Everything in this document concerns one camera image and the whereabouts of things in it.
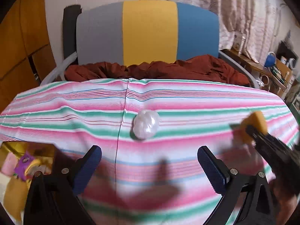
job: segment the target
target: curtain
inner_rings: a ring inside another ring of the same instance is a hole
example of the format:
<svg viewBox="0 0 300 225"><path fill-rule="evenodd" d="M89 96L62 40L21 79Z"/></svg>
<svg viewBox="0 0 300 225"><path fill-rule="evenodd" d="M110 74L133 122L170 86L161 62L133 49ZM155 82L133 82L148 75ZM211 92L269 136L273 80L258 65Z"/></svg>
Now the curtain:
<svg viewBox="0 0 300 225"><path fill-rule="evenodd" d="M171 0L200 6L219 16L219 49L231 49L235 31L246 34L242 53L255 62L265 63L270 50L276 8L282 0Z"/></svg>

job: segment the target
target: brown blanket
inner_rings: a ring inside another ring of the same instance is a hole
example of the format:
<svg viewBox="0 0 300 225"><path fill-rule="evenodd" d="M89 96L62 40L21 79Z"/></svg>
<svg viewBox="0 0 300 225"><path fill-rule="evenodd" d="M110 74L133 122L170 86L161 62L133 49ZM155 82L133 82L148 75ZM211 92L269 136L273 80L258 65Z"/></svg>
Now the brown blanket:
<svg viewBox="0 0 300 225"><path fill-rule="evenodd" d="M65 71L70 81L82 82L93 79L177 79L205 80L250 86L248 78L222 59L210 55L197 56L187 61L177 60L172 64L162 61L140 65L121 66L117 63L101 62L87 65L71 65Z"/></svg>

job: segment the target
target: striped bed sheet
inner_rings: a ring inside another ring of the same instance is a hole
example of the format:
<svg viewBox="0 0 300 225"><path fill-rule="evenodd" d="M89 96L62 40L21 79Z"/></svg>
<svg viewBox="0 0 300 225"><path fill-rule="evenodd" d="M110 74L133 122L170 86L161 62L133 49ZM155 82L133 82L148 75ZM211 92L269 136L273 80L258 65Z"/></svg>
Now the striped bed sheet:
<svg viewBox="0 0 300 225"><path fill-rule="evenodd" d="M160 128L138 141L132 122L143 109L158 112ZM203 224L220 195L197 161L200 146L229 168L273 178L265 160L239 139L241 120L255 110L270 134L289 146L298 141L295 118L272 93L150 79L55 82L20 93L0 115L0 141L53 143L74 158L100 146L103 158L80 196L97 224Z"/></svg>

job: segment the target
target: plastic-wrapped ball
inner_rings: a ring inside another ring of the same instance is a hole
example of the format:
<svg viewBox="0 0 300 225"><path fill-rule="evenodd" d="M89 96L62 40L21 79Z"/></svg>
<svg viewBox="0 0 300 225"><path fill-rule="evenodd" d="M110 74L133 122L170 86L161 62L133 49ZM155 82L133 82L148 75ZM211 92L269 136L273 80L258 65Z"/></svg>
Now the plastic-wrapped ball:
<svg viewBox="0 0 300 225"><path fill-rule="evenodd" d="M133 121L133 133L140 140L153 137L159 127L159 115L156 111L141 110Z"/></svg>

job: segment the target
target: screw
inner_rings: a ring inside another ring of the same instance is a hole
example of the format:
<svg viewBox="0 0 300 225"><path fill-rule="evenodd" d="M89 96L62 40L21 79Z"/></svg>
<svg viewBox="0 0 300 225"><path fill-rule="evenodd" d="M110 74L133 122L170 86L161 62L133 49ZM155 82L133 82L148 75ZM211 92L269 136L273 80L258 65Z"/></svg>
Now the screw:
<svg viewBox="0 0 300 225"><path fill-rule="evenodd" d="M259 172L258 175L261 177L261 178L264 178L265 177L265 174L263 172Z"/></svg>
<svg viewBox="0 0 300 225"><path fill-rule="evenodd" d="M237 175L237 174L238 174L238 171L237 171L235 168L230 169L230 172L231 172L233 175Z"/></svg>
<svg viewBox="0 0 300 225"><path fill-rule="evenodd" d="M41 174L42 174L41 171L36 171L36 172L34 173L34 176L35 176L35 177L38 177L38 176L40 176Z"/></svg>
<svg viewBox="0 0 300 225"><path fill-rule="evenodd" d="M61 173L62 174L67 174L69 172L69 169L66 167L66 168L63 168L62 170L61 170Z"/></svg>

